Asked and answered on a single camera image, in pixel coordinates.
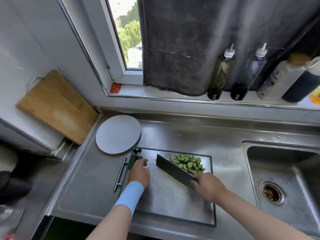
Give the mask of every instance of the bamboo cutting board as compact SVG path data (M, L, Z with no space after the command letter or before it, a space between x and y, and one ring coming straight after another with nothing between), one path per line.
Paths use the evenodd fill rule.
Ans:
M98 115L57 70L46 74L16 106L78 145L82 145Z

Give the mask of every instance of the dark bottle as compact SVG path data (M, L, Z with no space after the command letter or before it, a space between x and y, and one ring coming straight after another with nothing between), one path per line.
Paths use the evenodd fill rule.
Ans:
M257 49L256 54L251 56L246 63L246 76L242 80L238 80L231 88L231 98L233 100L241 101L246 96L254 80L260 74L262 68L267 62L266 43L262 48Z
M217 100L222 94L224 85L230 75L235 58L233 55L235 50L233 49L233 44L229 49L226 49L223 55L218 57L216 66L212 74L212 80L208 88L208 98L211 100Z
M302 73L298 80L295 81L295 83L282 96L283 100L290 103L297 103L320 86L319 57L314 58L310 64L311 65L306 69L306 71Z

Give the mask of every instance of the cleaver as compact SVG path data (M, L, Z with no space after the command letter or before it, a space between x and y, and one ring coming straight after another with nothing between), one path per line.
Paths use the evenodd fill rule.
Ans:
M156 165L163 171L165 171L167 174L174 177L179 182L183 183L188 188L194 190L194 186L192 185L190 180L195 180L198 182L198 179L196 179L190 173L187 173L186 171L179 168L177 165L160 156L159 154L157 154Z

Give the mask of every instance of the blue arm sleeve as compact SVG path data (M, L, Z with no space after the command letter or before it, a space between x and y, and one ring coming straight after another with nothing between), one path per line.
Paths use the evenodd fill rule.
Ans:
M131 181L125 188L125 190L120 195L119 199L115 203L115 206L124 205L128 207L131 211L131 219L134 215L134 210L137 203L144 191L143 185L138 181Z

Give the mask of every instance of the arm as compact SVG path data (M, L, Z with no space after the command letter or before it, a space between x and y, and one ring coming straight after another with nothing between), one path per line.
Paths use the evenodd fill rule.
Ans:
M148 159L140 159L131 169L128 185L118 201L86 240L126 240L134 209L149 184Z
M192 183L202 197L228 212L255 240L313 240L227 190L223 183L211 173L197 173L194 176L199 183L194 180Z

